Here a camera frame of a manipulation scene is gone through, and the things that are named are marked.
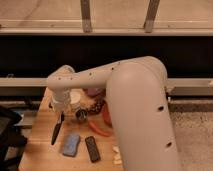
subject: black pen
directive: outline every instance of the black pen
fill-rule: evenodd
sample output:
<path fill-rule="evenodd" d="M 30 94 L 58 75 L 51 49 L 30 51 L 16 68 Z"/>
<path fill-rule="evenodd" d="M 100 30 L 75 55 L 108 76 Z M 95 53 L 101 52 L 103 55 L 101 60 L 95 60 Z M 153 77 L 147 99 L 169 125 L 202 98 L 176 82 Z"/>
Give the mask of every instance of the black pen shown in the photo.
<path fill-rule="evenodd" d="M 55 128 L 54 128 L 54 131 L 53 131 L 53 135 L 52 135 L 52 141 L 51 141 L 51 145 L 54 145 L 55 144 L 55 141 L 58 137 L 58 133 L 60 131 L 60 128 L 61 128 L 61 124 L 62 122 L 64 121 L 64 113 L 62 112 L 56 125 L 55 125 Z"/>

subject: red object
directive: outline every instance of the red object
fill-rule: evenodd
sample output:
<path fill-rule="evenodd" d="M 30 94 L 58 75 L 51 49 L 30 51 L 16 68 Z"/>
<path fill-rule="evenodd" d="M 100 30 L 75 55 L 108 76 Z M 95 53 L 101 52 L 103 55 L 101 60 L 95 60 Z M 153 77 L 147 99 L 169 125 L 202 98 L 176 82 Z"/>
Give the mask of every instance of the red object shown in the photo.
<path fill-rule="evenodd" d="M 108 109 L 107 103 L 105 103 L 104 106 L 102 107 L 101 113 L 102 113 L 102 117 L 104 119 L 104 122 L 107 125 L 112 126 L 112 121 L 111 121 L 111 117 L 109 115 L 109 109 Z"/>
<path fill-rule="evenodd" d="M 102 135 L 104 137 L 109 137 L 110 134 L 101 130 L 93 121 L 88 121 L 89 127 L 97 134 Z"/>

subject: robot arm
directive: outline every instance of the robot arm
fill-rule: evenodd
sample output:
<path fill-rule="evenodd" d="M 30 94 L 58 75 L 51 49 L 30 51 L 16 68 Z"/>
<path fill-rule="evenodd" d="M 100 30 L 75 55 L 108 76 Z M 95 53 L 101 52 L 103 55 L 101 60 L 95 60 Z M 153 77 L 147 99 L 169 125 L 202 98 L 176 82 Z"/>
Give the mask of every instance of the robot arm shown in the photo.
<path fill-rule="evenodd" d="M 158 59 L 141 57 L 79 73 L 64 66 L 47 78 L 47 87 L 61 110 L 69 104 L 71 88 L 106 87 L 124 170 L 181 171 L 165 97 L 166 79 Z"/>

